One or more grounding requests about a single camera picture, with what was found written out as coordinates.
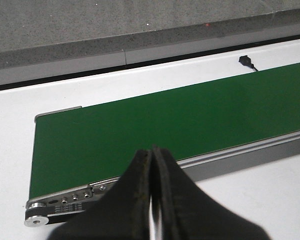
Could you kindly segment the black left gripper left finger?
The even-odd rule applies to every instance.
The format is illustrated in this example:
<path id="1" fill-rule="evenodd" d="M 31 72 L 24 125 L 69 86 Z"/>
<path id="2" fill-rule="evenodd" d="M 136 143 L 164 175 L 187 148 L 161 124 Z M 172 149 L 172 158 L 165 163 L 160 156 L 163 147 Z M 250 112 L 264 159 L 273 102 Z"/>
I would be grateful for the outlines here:
<path id="1" fill-rule="evenodd" d="M 57 227 L 50 240 L 148 240 L 152 154 L 138 150 L 114 186 L 92 207 Z"/>

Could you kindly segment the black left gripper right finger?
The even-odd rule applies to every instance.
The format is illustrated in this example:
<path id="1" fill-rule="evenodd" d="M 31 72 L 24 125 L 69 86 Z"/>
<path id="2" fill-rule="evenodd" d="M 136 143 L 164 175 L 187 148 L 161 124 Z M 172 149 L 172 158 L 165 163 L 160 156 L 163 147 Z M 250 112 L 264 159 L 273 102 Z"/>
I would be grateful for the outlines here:
<path id="1" fill-rule="evenodd" d="M 155 146 L 151 196 L 158 240 L 268 240 L 259 225 L 235 214 L 202 191 L 166 148 Z"/>

